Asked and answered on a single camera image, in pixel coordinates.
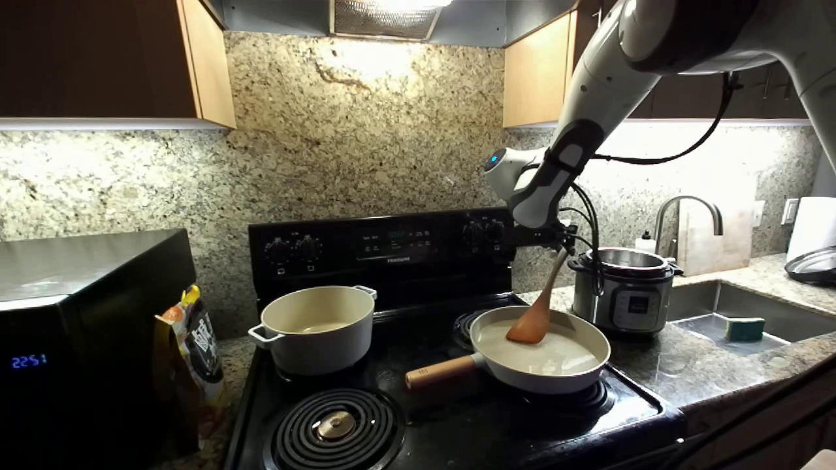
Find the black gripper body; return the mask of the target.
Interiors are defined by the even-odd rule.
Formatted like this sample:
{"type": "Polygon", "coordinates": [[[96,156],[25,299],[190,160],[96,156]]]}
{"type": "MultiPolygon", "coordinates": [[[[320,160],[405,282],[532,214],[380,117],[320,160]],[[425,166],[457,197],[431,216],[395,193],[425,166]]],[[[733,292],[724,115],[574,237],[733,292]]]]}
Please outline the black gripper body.
{"type": "Polygon", "coordinates": [[[574,254],[578,243],[578,228],[563,223],[551,223],[546,228],[529,229],[529,228],[515,228],[512,229],[512,245],[541,245],[553,252],[574,254]]]}

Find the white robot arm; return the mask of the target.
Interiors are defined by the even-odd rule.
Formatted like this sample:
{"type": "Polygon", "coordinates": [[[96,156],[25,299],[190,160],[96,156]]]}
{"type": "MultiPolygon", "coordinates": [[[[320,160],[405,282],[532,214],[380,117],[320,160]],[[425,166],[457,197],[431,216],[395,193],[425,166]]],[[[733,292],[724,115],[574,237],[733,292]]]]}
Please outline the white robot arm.
{"type": "Polygon", "coordinates": [[[574,179],[661,79],[770,64],[836,162],[836,0],[615,0],[566,83],[553,142],[493,152],[482,179],[520,228],[551,229],[574,179]]]}

